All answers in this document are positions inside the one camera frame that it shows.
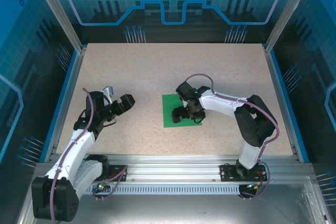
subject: cable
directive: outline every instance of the cable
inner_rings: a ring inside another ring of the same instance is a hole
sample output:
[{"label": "cable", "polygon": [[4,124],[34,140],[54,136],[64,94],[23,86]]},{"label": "cable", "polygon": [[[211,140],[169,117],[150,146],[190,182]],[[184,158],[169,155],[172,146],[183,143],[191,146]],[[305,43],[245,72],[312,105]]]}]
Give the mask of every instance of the cable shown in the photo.
[{"label": "cable", "polygon": [[107,125],[104,125],[104,128],[108,127],[108,126],[111,126],[111,125],[114,125],[117,123],[116,119],[113,118],[114,122],[113,123],[110,123],[110,124],[107,124]]},{"label": "cable", "polygon": [[[113,178],[109,178],[109,179],[102,180],[102,181],[95,181],[95,183],[98,183],[98,184],[99,183],[106,183],[107,184],[108,182],[111,182],[112,180],[115,180],[116,178],[119,177],[119,179],[118,179],[116,185],[114,186],[113,190],[108,195],[106,195],[105,197],[101,197],[102,200],[107,198],[107,197],[110,197],[115,192],[115,190],[117,189],[117,186],[119,185],[119,183],[122,179],[122,176],[126,172],[127,168],[128,168],[128,165],[125,165],[124,169],[120,173],[115,175]],[[94,196],[94,198],[96,198],[96,199],[100,199],[100,197],[97,197],[97,195],[95,193],[93,193],[92,196]]]},{"label": "cable", "polygon": [[62,169],[62,164],[66,158],[66,156],[68,155],[68,153],[70,152],[71,148],[79,141],[79,139],[87,132],[88,128],[90,127],[91,123],[92,123],[92,119],[93,119],[93,101],[92,101],[92,97],[89,93],[89,91],[87,91],[85,88],[83,88],[83,91],[87,94],[89,101],[90,101],[90,108],[91,108],[91,115],[90,115],[90,119],[88,124],[86,125],[86,127],[84,128],[84,130],[76,137],[76,139],[69,145],[69,147],[65,150],[65,152],[63,153],[63,156],[61,158],[61,160],[59,161],[54,179],[52,181],[52,185],[51,185],[51,190],[50,190],[50,217],[51,220],[53,221],[54,224],[60,223],[60,222],[56,222],[56,218],[55,218],[55,211],[54,211],[54,193],[55,193],[55,186],[56,186],[56,181],[58,178],[59,173],[61,172]]},{"label": "cable", "polygon": [[267,187],[269,185],[269,182],[271,180],[269,166],[265,162],[263,162],[263,161],[260,161],[259,163],[263,164],[266,167],[266,169],[267,169],[268,180],[267,180],[267,183],[266,183],[265,187],[263,188],[263,190],[258,195],[253,195],[253,194],[249,194],[249,193],[241,193],[241,194],[245,194],[245,195],[251,196],[253,199],[259,198],[261,195],[264,194],[264,192],[266,191],[266,189],[267,189]]},{"label": "cable", "polygon": [[251,103],[251,102],[248,102],[248,101],[245,101],[245,100],[241,100],[241,99],[235,99],[235,98],[232,98],[232,97],[228,97],[226,95],[221,95],[221,94],[217,94],[214,90],[214,80],[208,76],[207,74],[204,74],[204,73],[195,73],[195,74],[192,74],[191,76],[189,76],[188,78],[185,79],[185,81],[189,80],[191,77],[194,77],[194,76],[204,76],[206,78],[208,78],[211,82],[211,91],[214,93],[215,96],[219,97],[219,98],[222,98],[222,99],[226,99],[226,100],[230,100],[230,101],[234,101],[234,102],[241,102],[241,103],[244,103],[246,105],[249,105],[250,107],[253,107],[255,108],[256,110],[258,110],[259,112],[261,112],[265,117],[267,117],[268,120],[271,121],[271,123],[274,125],[275,129],[276,129],[276,134],[273,138],[271,138],[270,140],[267,140],[267,141],[264,141],[263,143],[263,146],[261,147],[261,151],[258,155],[258,160],[260,160],[265,148],[266,148],[266,145],[273,142],[274,140],[276,140],[279,135],[280,135],[280,129],[279,129],[279,126],[277,124],[277,122],[272,118],[272,116],[270,116],[265,110],[263,110],[262,108],[260,108],[259,106]]}]

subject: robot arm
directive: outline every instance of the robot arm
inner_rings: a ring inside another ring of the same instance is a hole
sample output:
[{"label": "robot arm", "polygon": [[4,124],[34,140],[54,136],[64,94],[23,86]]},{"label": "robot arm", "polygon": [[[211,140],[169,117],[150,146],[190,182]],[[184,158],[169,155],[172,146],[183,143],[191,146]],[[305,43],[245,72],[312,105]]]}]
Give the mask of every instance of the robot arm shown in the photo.
[{"label": "robot arm", "polygon": [[[57,182],[54,192],[54,213],[56,220],[60,221],[72,221],[82,194],[98,177],[99,179],[107,177],[109,162],[105,156],[93,155],[99,157],[87,158],[85,162],[83,159],[97,140],[101,130],[107,126],[104,123],[112,121],[117,115],[123,114],[135,104],[133,96],[130,94],[123,95],[120,98],[121,102],[117,100],[112,102],[112,95],[112,87],[90,92],[93,108],[87,98],[86,109],[74,124],[74,132],[65,151],[45,177],[34,179],[31,192],[35,218],[51,219],[49,199],[55,176],[57,176]],[[88,125],[91,109],[93,109],[92,122],[87,132],[77,139]]]},{"label": "robot arm", "polygon": [[275,129],[273,123],[255,108],[251,108],[240,101],[255,104],[274,117],[257,95],[250,98],[231,97],[229,95],[213,93],[209,87],[202,86],[198,90],[186,81],[176,89],[184,106],[173,110],[173,122],[178,123],[182,118],[191,118],[195,123],[205,118],[205,110],[214,110],[236,118],[241,135],[245,140],[243,152],[237,161],[237,173],[245,178],[258,162],[263,144]]}]

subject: enclosure wall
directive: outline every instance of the enclosure wall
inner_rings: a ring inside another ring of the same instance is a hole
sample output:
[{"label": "enclosure wall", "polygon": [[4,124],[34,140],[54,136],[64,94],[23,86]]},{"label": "enclosure wall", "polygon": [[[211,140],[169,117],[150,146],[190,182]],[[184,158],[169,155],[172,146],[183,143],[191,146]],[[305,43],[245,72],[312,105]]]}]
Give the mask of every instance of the enclosure wall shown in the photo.
[{"label": "enclosure wall", "polygon": [[[301,0],[274,53],[317,175],[335,174],[336,0]],[[333,188],[332,178],[325,178],[321,189]],[[330,200],[335,191],[323,193]],[[335,206],[330,207],[335,214]]]},{"label": "enclosure wall", "polygon": [[287,0],[60,0],[82,43],[266,42]]},{"label": "enclosure wall", "polygon": [[14,223],[73,49],[45,0],[0,0],[0,9],[0,219]]}]

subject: green mat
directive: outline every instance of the green mat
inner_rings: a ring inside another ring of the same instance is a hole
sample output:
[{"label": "green mat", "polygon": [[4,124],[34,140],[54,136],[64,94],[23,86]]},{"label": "green mat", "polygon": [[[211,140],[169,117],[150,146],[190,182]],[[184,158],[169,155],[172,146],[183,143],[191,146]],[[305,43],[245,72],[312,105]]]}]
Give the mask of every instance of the green mat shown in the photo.
[{"label": "green mat", "polygon": [[179,99],[178,94],[164,94],[162,95],[162,109],[163,109],[163,127],[181,127],[181,126],[198,126],[202,123],[196,124],[191,119],[181,119],[180,123],[173,123],[172,111],[174,108],[183,106],[183,102]]}]

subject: work surface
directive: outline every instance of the work surface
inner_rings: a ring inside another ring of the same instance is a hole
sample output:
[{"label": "work surface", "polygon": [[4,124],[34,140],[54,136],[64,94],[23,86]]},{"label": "work surface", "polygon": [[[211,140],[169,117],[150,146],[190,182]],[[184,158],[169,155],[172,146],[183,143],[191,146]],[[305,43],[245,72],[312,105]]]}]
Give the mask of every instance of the work surface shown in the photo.
[{"label": "work surface", "polygon": [[[162,95],[174,94],[186,77],[206,73],[219,93],[259,95],[278,121],[280,137],[266,155],[292,155],[261,44],[89,44],[57,152],[68,144],[89,91],[113,86],[114,99],[132,94],[134,107],[100,133],[89,153],[239,155],[244,140],[235,118],[206,111],[202,126],[163,127]],[[204,77],[188,81],[209,86]]]}]

